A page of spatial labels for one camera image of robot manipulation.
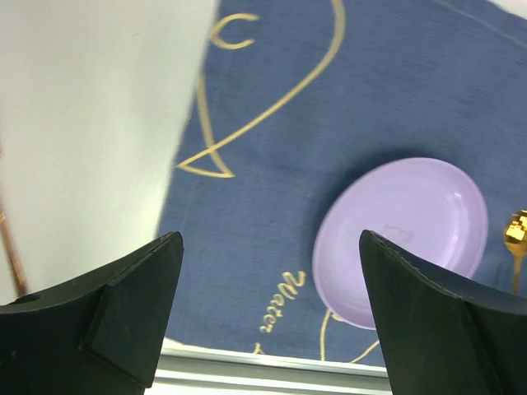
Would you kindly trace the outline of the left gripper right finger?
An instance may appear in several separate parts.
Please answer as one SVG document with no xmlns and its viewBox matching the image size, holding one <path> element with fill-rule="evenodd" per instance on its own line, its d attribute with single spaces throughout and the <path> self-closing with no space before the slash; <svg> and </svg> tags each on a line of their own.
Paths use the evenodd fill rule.
<svg viewBox="0 0 527 395">
<path fill-rule="evenodd" d="M 526 393 L 526 300 L 419 258 L 377 233 L 361 267 L 394 394 Z"/>
</svg>

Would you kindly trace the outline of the blue embroidered cloth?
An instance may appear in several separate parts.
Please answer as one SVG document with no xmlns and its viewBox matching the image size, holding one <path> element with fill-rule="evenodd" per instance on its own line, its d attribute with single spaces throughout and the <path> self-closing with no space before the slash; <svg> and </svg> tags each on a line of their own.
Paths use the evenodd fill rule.
<svg viewBox="0 0 527 395">
<path fill-rule="evenodd" d="M 502 232 L 526 205 L 525 2 L 222 2 L 161 222 L 185 247 L 168 338 L 383 365 L 376 334 L 324 306 L 311 254 L 349 184 L 413 156 L 480 187 L 475 278 L 509 290 Z"/>
</svg>

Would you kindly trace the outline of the purple plastic plate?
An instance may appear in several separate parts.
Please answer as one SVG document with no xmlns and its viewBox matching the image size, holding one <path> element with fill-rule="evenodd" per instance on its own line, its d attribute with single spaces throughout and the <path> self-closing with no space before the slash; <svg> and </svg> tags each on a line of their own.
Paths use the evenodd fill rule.
<svg viewBox="0 0 527 395">
<path fill-rule="evenodd" d="M 315 238 L 315 288 L 324 305 L 345 323 L 373 330 L 359 255 L 363 230 L 472 277 L 487 244 L 487 205 L 463 170 L 425 157 L 381 165 L 339 195 Z"/>
</svg>

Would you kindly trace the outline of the gold spoon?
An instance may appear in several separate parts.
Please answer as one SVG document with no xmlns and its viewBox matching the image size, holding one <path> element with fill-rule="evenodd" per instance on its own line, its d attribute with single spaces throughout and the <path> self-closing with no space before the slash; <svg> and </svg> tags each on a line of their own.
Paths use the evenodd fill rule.
<svg viewBox="0 0 527 395">
<path fill-rule="evenodd" d="M 513 280 L 511 293 L 518 294 L 522 261 L 526 256 L 526 210 L 512 215 L 504 230 L 504 244 L 513 257 Z"/>
</svg>

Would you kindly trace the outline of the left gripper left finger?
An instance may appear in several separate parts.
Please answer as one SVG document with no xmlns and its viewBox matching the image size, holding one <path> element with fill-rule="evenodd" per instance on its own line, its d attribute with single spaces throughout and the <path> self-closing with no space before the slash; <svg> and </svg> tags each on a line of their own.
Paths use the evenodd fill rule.
<svg viewBox="0 0 527 395">
<path fill-rule="evenodd" d="M 1 307 L 3 394 L 142 394 L 154 382 L 184 245 L 170 232 Z"/>
</svg>

